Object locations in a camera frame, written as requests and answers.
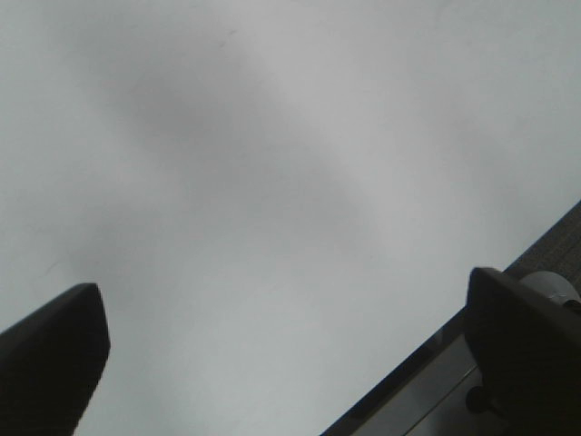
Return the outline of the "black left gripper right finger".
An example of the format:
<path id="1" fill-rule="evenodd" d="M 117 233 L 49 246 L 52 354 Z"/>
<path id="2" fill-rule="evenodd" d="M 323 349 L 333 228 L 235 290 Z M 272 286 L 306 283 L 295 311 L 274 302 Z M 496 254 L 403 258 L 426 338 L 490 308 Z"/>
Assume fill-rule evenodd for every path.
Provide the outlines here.
<path id="1" fill-rule="evenodd" d="M 475 268 L 466 341 L 513 434 L 579 434 L 579 311 L 496 269 Z"/>

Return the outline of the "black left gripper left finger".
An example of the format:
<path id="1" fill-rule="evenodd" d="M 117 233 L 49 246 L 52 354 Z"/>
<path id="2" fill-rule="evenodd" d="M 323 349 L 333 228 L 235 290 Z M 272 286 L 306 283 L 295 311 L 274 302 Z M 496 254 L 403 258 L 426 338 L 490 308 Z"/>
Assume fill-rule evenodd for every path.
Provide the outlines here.
<path id="1" fill-rule="evenodd" d="M 75 285 L 2 332 L 2 434 L 74 434 L 110 350 L 94 283 Z"/>

